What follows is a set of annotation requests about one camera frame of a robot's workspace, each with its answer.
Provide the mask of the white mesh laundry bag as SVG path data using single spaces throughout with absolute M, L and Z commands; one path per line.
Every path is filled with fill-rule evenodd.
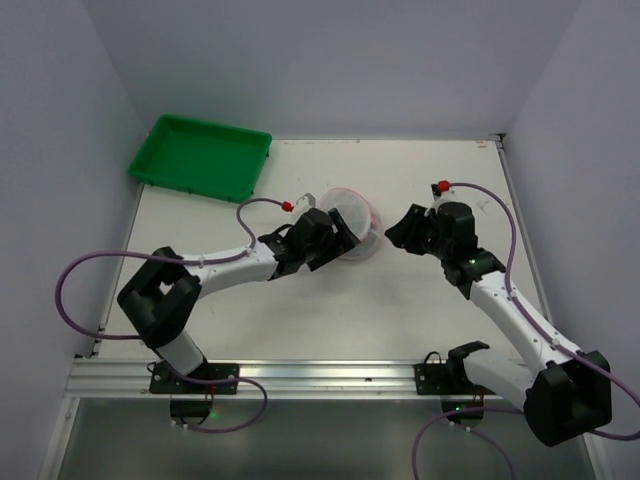
M 364 261 L 380 248 L 383 224 L 378 210 L 360 193 L 348 188 L 334 188 L 319 200 L 321 210 L 336 209 L 360 243 L 340 257 L 344 261 Z

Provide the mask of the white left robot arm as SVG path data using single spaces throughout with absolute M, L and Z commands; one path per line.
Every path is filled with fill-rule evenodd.
M 211 378 L 208 362 L 185 329 L 199 300 L 238 285 L 293 275 L 303 266 L 315 271 L 359 244 L 337 209 L 312 208 L 294 224 L 239 249 L 199 257 L 159 249 L 121 289 L 117 303 L 172 374 L 203 384 Z

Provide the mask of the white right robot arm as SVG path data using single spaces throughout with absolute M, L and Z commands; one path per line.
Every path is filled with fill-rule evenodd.
M 494 322 L 521 357 L 512 361 L 482 341 L 455 347 L 446 367 L 456 386 L 482 386 L 509 401 L 546 446 L 611 421 L 608 361 L 597 351 L 583 352 L 541 315 L 528 312 L 528 301 L 507 288 L 505 266 L 479 247 L 467 204 L 412 205 L 385 235 L 410 254 L 437 258 L 446 280 Z

